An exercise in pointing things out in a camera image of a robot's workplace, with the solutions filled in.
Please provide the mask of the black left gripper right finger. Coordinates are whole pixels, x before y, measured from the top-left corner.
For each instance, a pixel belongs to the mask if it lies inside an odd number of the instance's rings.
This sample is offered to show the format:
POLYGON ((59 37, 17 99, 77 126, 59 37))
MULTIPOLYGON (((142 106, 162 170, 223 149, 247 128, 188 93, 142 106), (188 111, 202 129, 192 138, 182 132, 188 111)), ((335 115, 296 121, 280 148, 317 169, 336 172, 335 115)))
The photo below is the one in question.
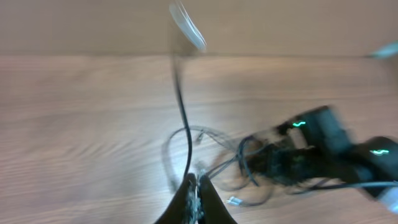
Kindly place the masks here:
POLYGON ((199 224, 237 224, 229 214, 223 201, 207 175, 199 179, 198 196, 201 201, 199 224))

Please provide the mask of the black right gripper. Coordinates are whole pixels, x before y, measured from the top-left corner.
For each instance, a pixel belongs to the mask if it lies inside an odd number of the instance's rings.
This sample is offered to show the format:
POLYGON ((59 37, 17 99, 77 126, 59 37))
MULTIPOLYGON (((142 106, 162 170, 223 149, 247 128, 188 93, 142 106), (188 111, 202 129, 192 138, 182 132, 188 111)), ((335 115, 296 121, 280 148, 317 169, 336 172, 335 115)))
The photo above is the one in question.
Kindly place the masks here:
POLYGON ((298 185, 310 179, 344 179, 350 168, 342 153, 351 149, 345 133, 336 136, 304 137, 308 146, 298 148, 289 135, 278 141, 245 137, 245 174, 254 185, 262 175, 284 186, 298 185))

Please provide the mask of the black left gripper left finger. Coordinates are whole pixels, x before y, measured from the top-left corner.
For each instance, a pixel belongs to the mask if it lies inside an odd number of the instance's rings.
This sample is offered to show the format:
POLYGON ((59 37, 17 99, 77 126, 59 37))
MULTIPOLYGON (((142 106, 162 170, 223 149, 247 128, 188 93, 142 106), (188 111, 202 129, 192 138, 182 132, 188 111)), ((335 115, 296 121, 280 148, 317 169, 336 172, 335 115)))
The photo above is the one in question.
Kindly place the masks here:
POLYGON ((197 220, 197 178, 189 173, 155 224, 192 224, 197 220))

